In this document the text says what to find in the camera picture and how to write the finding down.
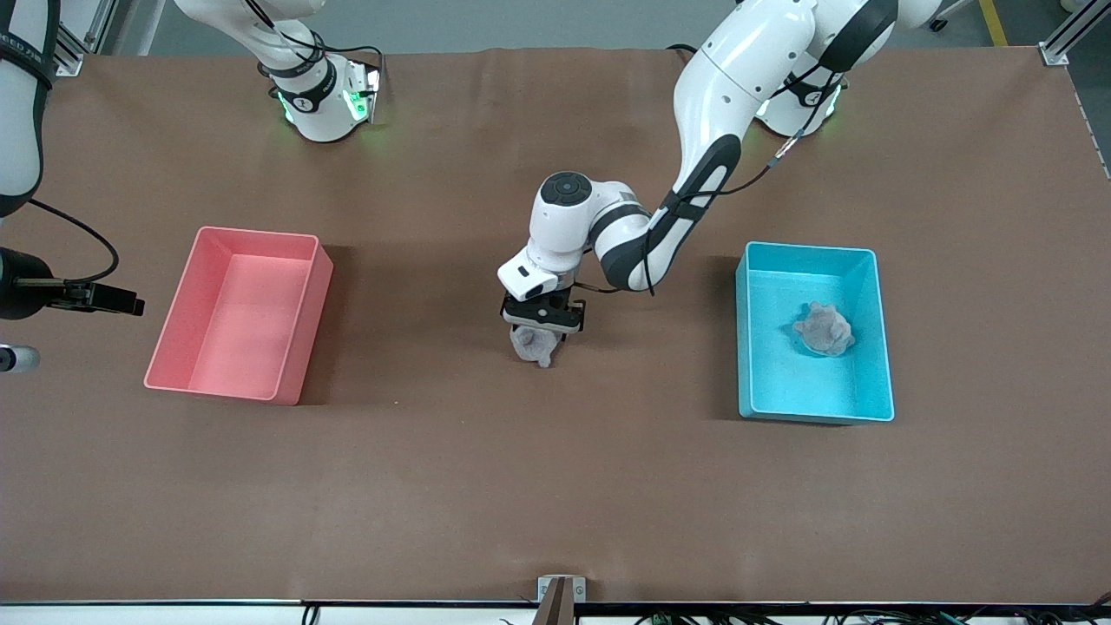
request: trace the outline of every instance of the plastic bin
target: plastic bin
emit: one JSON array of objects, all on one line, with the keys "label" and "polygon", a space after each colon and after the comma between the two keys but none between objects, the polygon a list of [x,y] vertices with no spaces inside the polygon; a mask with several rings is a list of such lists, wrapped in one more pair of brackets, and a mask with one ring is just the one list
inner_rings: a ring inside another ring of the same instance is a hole
[{"label": "plastic bin", "polygon": [[201,228],[144,385],[297,404],[331,275],[311,234]]},{"label": "plastic bin", "polygon": [[[811,353],[792,329],[811,301],[837,304],[857,344]],[[750,242],[737,269],[740,413],[855,425],[894,419],[875,253]]]}]

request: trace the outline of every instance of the gray floor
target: gray floor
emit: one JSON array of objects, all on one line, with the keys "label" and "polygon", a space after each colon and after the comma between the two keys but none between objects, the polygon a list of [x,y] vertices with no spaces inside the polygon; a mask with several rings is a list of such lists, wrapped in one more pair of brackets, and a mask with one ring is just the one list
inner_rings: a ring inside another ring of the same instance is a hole
[{"label": "gray floor", "polygon": [[[133,1],[149,6],[160,0]],[[164,4],[157,31],[146,38],[124,36],[146,39],[151,54],[247,53],[223,33],[187,18],[173,0]],[[995,0],[995,4],[1012,46],[1035,44],[1068,17],[1057,0]],[[701,43],[733,7],[733,0],[333,0],[304,21],[332,46],[373,43],[387,53],[663,48],[677,42]],[[991,46],[991,37],[979,6],[973,3],[950,18],[940,33],[927,29],[897,32],[889,44],[980,47]],[[1093,132],[1111,151],[1111,20],[1099,24],[1069,57],[1069,72]]]}]

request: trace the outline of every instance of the pink bin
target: pink bin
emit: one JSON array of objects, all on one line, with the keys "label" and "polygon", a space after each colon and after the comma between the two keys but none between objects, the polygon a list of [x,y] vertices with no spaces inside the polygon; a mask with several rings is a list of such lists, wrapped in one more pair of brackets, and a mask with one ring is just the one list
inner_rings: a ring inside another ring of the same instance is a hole
[{"label": "pink bin", "polygon": [[201,228],[143,384],[297,404],[331,276],[311,234]]}]

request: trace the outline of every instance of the table surface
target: table surface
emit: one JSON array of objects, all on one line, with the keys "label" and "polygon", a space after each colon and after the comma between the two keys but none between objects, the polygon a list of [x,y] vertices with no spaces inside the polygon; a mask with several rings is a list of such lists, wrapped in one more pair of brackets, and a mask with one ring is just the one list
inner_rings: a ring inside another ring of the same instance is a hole
[{"label": "table surface", "polygon": [[[1033,49],[891,50],[822,131],[720,199],[658,296],[590,294],[518,362],[497,266],[546,175],[678,168],[665,51],[390,59],[386,123],[286,125],[250,59],[92,58],[39,198],[100,229],[141,320],[3,325],[0,597],[1083,602],[1111,579],[1111,185]],[[779,144],[753,127],[744,168]],[[293,409],[147,391],[198,228],[311,232],[336,273]],[[4,244],[103,252],[28,206]],[[749,240],[880,261],[890,425],[738,417]],[[587,280],[600,280],[588,260]]]}]

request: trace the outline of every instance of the yellow floor tape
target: yellow floor tape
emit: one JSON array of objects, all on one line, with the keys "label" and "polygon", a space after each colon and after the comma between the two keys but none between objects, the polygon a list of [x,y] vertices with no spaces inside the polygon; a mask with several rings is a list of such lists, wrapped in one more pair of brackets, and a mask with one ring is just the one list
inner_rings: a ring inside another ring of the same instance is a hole
[{"label": "yellow floor tape", "polygon": [[992,0],[980,0],[980,10],[983,12],[983,21],[988,24],[988,33],[991,34],[992,46],[1007,46],[1007,34],[1003,32],[1003,23],[999,21],[999,11]]}]

